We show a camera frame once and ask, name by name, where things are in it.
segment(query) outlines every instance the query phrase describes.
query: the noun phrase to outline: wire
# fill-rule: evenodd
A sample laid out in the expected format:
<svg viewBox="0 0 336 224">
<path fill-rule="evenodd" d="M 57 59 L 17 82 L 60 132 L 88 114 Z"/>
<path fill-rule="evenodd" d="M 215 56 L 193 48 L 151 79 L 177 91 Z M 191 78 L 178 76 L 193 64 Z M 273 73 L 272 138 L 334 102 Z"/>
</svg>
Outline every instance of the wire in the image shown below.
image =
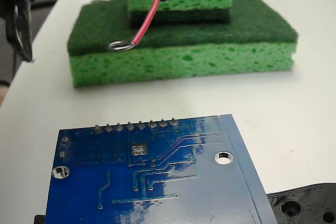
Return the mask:
<svg viewBox="0 0 336 224">
<path fill-rule="evenodd" d="M 146 33 L 147 29 L 149 28 L 153 17 L 159 7 L 160 4 L 160 0 L 154 0 L 152 8 L 150 9 L 150 11 L 147 14 L 146 19 L 144 20 L 142 26 L 140 27 L 139 31 L 136 33 L 135 37 L 133 38 L 133 42 L 135 43 L 135 45 L 139 44 L 140 40 L 142 39 L 142 37 L 144 36 L 144 34 Z"/>
</svg>

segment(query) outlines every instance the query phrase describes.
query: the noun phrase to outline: mounting hole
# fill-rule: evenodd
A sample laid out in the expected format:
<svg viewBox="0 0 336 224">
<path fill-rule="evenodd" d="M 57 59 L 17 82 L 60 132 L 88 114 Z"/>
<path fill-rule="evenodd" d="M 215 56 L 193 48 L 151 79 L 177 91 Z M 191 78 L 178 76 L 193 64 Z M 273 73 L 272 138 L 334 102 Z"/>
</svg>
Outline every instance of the mounting hole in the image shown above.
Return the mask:
<svg viewBox="0 0 336 224">
<path fill-rule="evenodd" d="M 294 200 L 290 200 L 286 203 L 284 203 L 281 206 L 281 211 L 289 218 L 293 218 L 297 215 L 299 215 L 302 212 L 302 208 L 301 205 L 294 201 Z"/>
<path fill-rule="evenodd" d="M 54 169 L 52 169 L 51 175 L 55 179 L 64 179 L 70 175 L 70 169 L 64 165 L 57 166 Z"/>
<path fill-rule="evenodd" d="M 233 155 L 230 152 L 218 152 L 215 155 L 215 161 L 220 165 L 228 165 L 233 162 Z"/>
<path fill-rule="evenodd" d="M 330 211 L 326 212 L 322 218 L 325 223 L 334 223 L 336 220 L 335 214 Z"/>
</svg>

